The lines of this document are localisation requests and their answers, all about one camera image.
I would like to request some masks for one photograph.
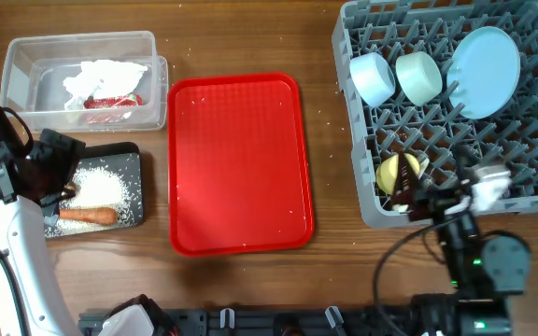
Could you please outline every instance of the gray dish rack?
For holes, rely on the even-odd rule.
[[[485,119],[467,119],[453,108],[446,72],[461,40],[473,30],[496,26],[520,51],[517,90],[500,111]],[[489,211],[538,212],[538,1],[518,0],[373,0],[348,2],[340,10],[332,36],[340,90],[344,92],[352,132],[352,162],[362,219],[373,228],[409,225],[408,217],[389,210],[389,198],[375,183],[375,170],[397,150],[430,159],[427,174],[445,188],[457,182],[450,151],[462,144],[482,161],[505,158],[513,186]],[[425,51],[442,71],[444,91],[424,106],[414,106],[400,85],[381,106],[369,106],[349,73],[352,58],[378,52],[395,73],[397,57]],[[413,225],[427,224],[428,221]]]

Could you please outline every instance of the wooden surface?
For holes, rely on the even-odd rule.
[[[361,221],[350,161],[344,97],[337,93],[331,34],[341,2],[0,7],[0,81],[15,37],[150,30],[158,52],[186,77],[283,71],[300,85],[317,218],[312,241],[298,250],[185,259],[167,240],[165,131],[78,134],[89,145],[134,141],[144,165],[146,222],[48,242],[65,300],[76,318],[146,293],[167,308],[245,305],[324,308],[372,302],[377,259],[411,230],[371,230]],[[533,250],[529,291],[513,300],[517,335],[538,335],[538,215],[481,218],[483,230],[510,229]],[[446,270],[419,242],[383,274],[382,296],[450,290]]]

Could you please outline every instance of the light blue plate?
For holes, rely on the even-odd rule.
[[[479,28],[464,37],[452,56],[447,85],[460,85],[449,100],[470,119],[488,117],[501,109],[512,97],[520,77],[520,54],[516,43],[503,30]]]

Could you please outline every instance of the yellow object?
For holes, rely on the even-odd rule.
[[[412,154],[404,155],[406,156],[408,163],[410,163],[412,170],[418,175],[420,164],[418,164],[417,158]],[[381,163],[375,174],[379,188],[385,191],[388,195],[391,195],[396,183],[396,177],[398,176],[398,154]]]

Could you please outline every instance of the plastic bin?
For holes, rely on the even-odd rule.
[[[451,5],[442,7],[435,0],[349,2],[342,6],[335,24],[335,67],[346,96],[362,219],[370,227],[409,224],[406,215],[389,210],[388,195],[375,184],[375,170],[383,160],[400,149],[428,156],[428,174],[437,186],[446,188],[457,181],[450,151],[455,144],[467,146],[482,162],[502,156],[513,169],[512,188],[487,213],[538,212],[538,1],[446,3]],[[398,84],[386,103],[369,106],[354,87],[350,60],[368,52],[380,53],[395,69],[397,57],[425,51],[446,80],[455,48],[473,30],[486,25],[508,33],[521,58],[517,90],[502,110],[488,118],[463,118],[451,106],[446,91],[425,106],[414,106]]]
[[[71,95],[63,85],[80,73],[84,61],[112,60],[145,65],[134,93],[141,106],[64,110]],[[157,56],[151,32],[23,37],[11,41],[1,81],[1,106],[18,112],[33,132],[145,131],[165,124],[167,62]],[[123,121],[86,123],[88,117],[114,113]]]

